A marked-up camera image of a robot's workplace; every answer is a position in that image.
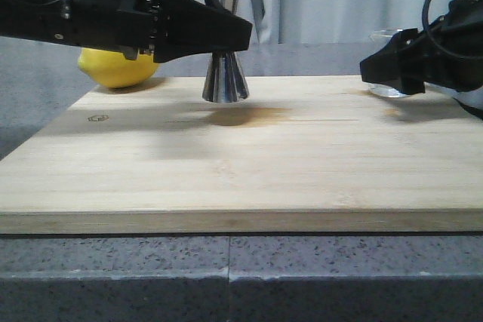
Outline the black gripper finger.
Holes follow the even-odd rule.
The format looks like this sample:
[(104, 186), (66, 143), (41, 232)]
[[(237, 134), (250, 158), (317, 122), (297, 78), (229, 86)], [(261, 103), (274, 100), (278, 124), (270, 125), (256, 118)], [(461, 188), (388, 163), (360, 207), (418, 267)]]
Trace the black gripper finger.
[(194, 54), (246, 51), (252, 24), (196, 0), (159, 0), (155, 30), (153, 59), (166, 63)]

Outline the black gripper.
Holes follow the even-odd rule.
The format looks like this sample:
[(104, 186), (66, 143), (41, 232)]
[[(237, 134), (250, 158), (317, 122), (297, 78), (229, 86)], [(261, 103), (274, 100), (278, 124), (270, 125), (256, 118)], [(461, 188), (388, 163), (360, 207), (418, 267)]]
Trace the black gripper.
[(417, 80), (403, 73), (402, 51), (418, 36), (417, 28), (401, 29), (386, 46), (359, 63), (367, 85), (382, 84), (406, 95), (426, 92), (424, 82), (458, 92), (482, 87), (482, 0), (453, 0), (446, 15), (430, 23), (423, 6), (422, 72)]
[(155, 51), (157, 0), (1, 0), (1, 34), (119, 52)]

